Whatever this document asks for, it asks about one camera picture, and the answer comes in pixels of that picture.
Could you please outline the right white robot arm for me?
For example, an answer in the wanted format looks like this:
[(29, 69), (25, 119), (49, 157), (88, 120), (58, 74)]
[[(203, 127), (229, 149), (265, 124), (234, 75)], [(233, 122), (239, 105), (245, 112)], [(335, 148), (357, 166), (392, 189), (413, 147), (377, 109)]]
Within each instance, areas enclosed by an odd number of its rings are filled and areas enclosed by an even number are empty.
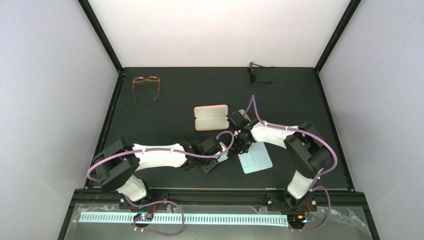
[(283, 194), (283, 202), (290, 209), (299, 209), (316, 180), (324, 174), (324, 169), (337, 162), (334, 150), (309, 123), (282, 126), (250, 120), (247, 114), (239, 111), (233, 112), (227, 121), (235, 131), (232, 150), (239, 155), (247, 154), (256, 143), (268, 143), (287, 150), (295, 166), (293, 178)]

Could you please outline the grey glasses case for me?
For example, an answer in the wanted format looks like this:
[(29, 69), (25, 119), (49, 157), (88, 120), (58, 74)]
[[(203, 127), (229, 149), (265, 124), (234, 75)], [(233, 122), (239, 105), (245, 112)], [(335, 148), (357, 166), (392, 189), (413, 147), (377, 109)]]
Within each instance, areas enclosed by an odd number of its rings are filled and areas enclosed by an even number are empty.
[(246, 111), (244, 109), (240, 109), (240, 110), (238, 110), (238, 112), (246, 119), (246, 121), (248, 123), (250, 123), (252, 121), (251, 118), (249, 117), (249, 115), (246, 113)]

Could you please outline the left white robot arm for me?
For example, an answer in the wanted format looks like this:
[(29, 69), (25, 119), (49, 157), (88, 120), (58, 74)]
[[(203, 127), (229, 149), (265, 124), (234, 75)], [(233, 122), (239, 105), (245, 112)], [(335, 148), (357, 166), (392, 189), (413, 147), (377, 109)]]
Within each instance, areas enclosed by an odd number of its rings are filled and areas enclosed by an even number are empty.
[(219, 159), (227, 158), (228, 151), (229, 147), (215, 137), (166, 146), (130, 145), (120, 139), (94, 157), (87, 178), (98, 182), (103, 192), (118, 191), (137, 202), (148, 197), (149, 189), (135, 172), (173, 167), (184, 171), (201, 168), (208, 173)]

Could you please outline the pink glasses case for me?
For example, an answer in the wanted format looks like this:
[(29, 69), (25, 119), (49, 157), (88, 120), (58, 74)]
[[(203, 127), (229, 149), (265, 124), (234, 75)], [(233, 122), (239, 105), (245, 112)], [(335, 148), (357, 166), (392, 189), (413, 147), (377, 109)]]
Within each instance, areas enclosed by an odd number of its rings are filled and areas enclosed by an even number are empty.
[(226, 104), (196, 106), (193, 112), (194, 126), (198, 132), (226, 130), (229, 127)]

